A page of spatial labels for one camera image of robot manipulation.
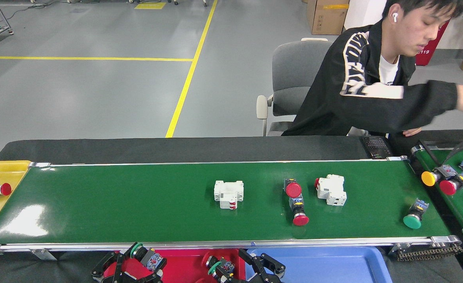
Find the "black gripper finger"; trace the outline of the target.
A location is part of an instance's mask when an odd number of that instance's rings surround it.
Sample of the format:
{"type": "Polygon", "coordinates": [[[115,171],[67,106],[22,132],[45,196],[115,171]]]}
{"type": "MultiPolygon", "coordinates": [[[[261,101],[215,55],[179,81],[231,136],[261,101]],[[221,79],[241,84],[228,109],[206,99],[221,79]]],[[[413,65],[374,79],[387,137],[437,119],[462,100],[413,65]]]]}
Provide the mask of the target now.
{"type": "Polygon", "coordinates": [[[251,276],[250,278],[248,278],[247,280],[245,279],[238,279],[238,278],[235,278],[235,277],[226,277],[224,275],[218,277],[216,279],[217,283],[252,283],[255,279],[255,275],[254,276],[251,276]]]}
{"type": "Polygon", "coordinates": [[[123,283],[125,255],[120,252],[107,253],[92,269],[92,278],[99,283],[123,283]]]}
{"type": "Polygon", "coordinates": [[[266,253],[250,254],[239,249],[239,256],[253,268],[254,274],[246,281],[281,281],[286,267],[266,253]]]}
{"type": "Polygon", "coordinates": [[[145,276],[143,278],[139,278],[136,280],[136,283],[163,283],[163,270],[159,269],[156,273],[152,273],[151,275],[145,276]]]}

